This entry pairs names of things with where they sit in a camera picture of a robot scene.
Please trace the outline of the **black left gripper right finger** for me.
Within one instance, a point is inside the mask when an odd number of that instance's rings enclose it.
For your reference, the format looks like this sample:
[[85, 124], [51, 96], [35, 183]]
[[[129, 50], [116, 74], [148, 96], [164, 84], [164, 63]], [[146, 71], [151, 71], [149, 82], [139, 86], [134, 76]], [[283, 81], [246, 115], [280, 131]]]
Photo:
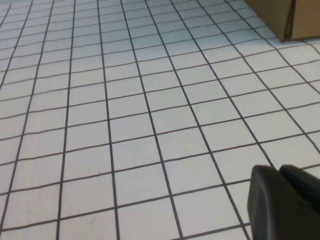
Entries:
[[282, 165], [279, 172], [315, 211], [320, 211], [319, 178], [294, 165]]

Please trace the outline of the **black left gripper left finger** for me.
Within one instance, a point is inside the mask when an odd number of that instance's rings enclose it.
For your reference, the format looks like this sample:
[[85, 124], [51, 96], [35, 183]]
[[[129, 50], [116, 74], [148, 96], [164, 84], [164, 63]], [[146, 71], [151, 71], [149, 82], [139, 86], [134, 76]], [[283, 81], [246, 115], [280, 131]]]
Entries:
[[252, 168], [247, 211], [255, 240], [320, 238], [320, 212], [270, 166]]

